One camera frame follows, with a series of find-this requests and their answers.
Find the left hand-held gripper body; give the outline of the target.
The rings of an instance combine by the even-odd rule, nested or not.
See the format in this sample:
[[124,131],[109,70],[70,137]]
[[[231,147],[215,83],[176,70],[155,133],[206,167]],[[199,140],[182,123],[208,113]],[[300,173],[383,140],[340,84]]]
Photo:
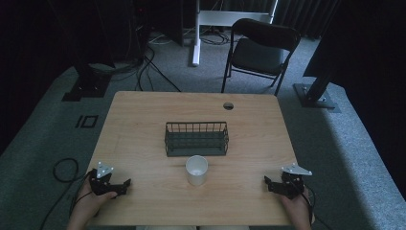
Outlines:
[[123,184],[111,184],[110,179],[114,168],[99,162],[97,167],[90,172],[90,186],[97,196],[116,190],[125,190]]

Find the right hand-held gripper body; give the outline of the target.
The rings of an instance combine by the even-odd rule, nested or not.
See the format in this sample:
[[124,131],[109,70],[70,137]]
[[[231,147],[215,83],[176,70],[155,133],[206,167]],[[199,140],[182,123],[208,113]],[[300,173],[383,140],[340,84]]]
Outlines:
[[296,163],[282,167],[281,183],[277,183],[275,187],[283,187],[282,196],[292,199],[305,190],[304,176],[311,176],[312,171],[302,168]]

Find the person's left hand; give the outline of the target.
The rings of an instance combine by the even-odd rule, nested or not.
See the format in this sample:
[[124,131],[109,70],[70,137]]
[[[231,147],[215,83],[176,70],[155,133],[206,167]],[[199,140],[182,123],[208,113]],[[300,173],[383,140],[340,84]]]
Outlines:
[[117,195],[115,192],[96,195],[91,189],[82,188],[72,215],[81,219],[90,219],[98,213],[103,204]]

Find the person's right hand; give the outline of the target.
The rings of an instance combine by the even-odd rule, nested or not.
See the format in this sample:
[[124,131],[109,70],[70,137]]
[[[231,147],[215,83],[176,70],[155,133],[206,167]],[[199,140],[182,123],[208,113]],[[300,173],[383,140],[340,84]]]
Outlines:
[[292,199],[281,195],[280,201],[289,219],[293,221],[308,221],[310,223],[308,192],[304,191]]

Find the white cup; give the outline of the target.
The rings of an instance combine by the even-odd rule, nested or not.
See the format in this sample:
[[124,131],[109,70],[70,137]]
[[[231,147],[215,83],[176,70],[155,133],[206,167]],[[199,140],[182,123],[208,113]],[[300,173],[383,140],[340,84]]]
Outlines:
[[205,157],[194,155],[186,162],[187,178],[193,186],[200,186],[206,182],[209,164]]

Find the black metal stand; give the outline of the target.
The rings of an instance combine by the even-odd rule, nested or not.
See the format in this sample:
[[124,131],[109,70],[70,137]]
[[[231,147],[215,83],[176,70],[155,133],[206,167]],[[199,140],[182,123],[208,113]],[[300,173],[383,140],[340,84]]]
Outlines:
[[76,49],[70,50],[69,56],[78,73],[78,78],[71,90],[64,94],[62,100],[79,102],[82,98],[103,98],[112,75],[97,73]]
[[341,110],[327,92],[327,86],[332,79],[337,65],[332,65],[321,77],[312,84],[294,83],[293,87],[302,107],[325,108],[330,113],[340,113]]

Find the black folding chair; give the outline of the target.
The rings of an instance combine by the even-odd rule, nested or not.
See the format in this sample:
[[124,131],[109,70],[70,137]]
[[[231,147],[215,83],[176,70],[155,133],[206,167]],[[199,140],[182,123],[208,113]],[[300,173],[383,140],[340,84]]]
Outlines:
[[226,80],[233,72],[271,80],[277,87],[277,96],[287,70],[289,60],[301,41],[301,35],[293,28],[275,25],[250,18],[241,18],[231,28],[231,42],[221,86],[224,92]]

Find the dark curtain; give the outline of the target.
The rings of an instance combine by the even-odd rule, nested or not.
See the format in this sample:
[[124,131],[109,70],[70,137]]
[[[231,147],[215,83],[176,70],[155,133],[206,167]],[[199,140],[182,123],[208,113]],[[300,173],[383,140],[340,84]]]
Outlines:
[[273,23],[318,39],[326,32],[340,3],[341,0],[278,0]]

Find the white metal desk frame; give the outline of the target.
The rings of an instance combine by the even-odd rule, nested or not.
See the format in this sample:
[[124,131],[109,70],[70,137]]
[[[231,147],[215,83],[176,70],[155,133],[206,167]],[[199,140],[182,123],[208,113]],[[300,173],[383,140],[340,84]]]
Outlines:
[[196,0],[195,11],[195,36],[192,53],[192,65],[198,66],[200,63],[200,27],[201,26],[220,26],[231,27],[241,18],[250,18],[261,22],[272,24],[275,18],[275,12],[279,0],[272,0],[269,12],[251,12],[251,11],[202,11],[200,9],[200,0]]

